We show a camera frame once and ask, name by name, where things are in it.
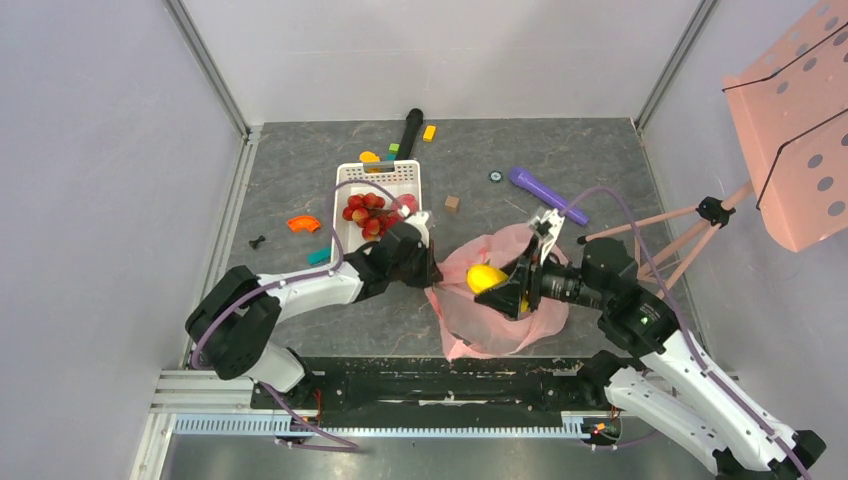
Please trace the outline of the yellow fake fruit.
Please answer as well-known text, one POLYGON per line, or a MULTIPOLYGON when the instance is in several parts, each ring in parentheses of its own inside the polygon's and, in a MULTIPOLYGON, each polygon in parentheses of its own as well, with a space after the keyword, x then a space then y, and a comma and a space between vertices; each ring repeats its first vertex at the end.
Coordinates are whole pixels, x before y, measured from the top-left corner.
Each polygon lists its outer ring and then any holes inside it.
POLYGON ((473 265, 468 269, 466 275, 466 283, 474 297, 486 289, 506 282, 511 282, 510 276, 501 269, 488 264, 473 265))

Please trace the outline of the pink plastic bag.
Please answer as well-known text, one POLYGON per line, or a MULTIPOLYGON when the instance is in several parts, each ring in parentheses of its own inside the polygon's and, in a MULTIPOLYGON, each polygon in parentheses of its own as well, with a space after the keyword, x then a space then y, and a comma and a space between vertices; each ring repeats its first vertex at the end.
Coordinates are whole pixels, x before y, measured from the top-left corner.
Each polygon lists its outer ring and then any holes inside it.
POLYGON ((453 250, 437 264, 443 280, 425 290, 439 321, 443 355, 488 359, 511 355, 532 343, 558 334, 566 325, 569 306, 544 299, 538 309, 519 320, 474 302, 466 283, 474 265, 504 267, 527 247, 532 236, 524 224, 480 235, 453 250))

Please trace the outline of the pink fake peach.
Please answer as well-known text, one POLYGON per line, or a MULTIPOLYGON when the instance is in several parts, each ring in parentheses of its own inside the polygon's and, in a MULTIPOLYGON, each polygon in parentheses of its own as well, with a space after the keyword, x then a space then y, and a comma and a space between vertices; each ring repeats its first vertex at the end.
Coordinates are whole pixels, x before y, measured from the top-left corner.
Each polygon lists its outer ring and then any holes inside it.
POLYGON ((406 207, 410 213, 419 211, 419 202, 413 194, 402 194, 396 197, 395 206, 400 209, 406 207))

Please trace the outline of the red fake fruit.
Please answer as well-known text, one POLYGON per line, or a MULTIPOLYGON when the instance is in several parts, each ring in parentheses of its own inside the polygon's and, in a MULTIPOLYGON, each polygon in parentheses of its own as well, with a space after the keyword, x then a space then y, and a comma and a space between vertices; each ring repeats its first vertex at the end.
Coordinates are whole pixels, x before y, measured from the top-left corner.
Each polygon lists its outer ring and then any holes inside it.
POLYGON ((402 220, 398 210, 386 198, 375 193, 350 195, 342 211, 342 218, 358 226, 366 241, 381 239, 402 220))

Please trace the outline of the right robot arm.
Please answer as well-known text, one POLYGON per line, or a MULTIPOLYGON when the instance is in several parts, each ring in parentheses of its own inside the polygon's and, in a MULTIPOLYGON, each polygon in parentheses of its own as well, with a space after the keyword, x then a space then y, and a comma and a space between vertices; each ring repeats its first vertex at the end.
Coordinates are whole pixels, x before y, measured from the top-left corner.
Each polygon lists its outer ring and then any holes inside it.
POLYGON ((622 242, 586 243, 579 266, 545 254, 533 238, 502 268, 472 266, 475 302, 512 319, 544 299, 596 309, 598 327, 631 358, 601 351, 578 372, 591 408, 625 410, 695 457, 718 479, 807 479, 826 449, 811 430, 794 430, 756 405, 680 325, 668 303, 637 281, 622 242))

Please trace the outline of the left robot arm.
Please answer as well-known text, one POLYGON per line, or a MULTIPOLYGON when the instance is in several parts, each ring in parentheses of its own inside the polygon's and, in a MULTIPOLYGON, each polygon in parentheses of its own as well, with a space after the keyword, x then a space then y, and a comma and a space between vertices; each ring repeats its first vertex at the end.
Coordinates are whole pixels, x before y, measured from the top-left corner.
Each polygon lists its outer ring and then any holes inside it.
POLYGON ((439 282, 428 221, 428 213, 415 213, 324 268, 276 275, 231 268, 186 320, 193 367, 207 364, 221 380, 249 377, 290 407, 306 405, 314 381, 292 349, 272 343, 276 326, 324 307, 363 302, 393 282, 418 289, 439 282))

